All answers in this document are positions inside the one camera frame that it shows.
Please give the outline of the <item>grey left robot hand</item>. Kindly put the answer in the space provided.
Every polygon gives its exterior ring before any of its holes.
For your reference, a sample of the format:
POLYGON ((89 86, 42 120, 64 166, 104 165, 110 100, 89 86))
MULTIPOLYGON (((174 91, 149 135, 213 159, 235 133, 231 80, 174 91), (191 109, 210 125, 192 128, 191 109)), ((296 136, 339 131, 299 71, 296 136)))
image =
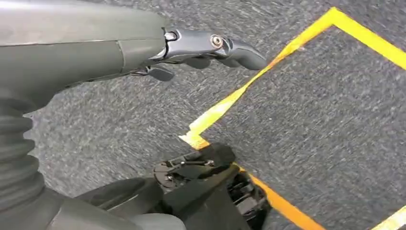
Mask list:
POLYGON ((153 177, 118 180, 75 198, 45 185, 30 155, 27 113, 61 91, 126 75, 169 81, 160 64, 211 60, 260 70, 251 45, 213 32, 169 29, 157 14, 80 0, 0 3, 0 227, 3 230, 260 230, 263 189, 213 143, 163 161, 153 177))

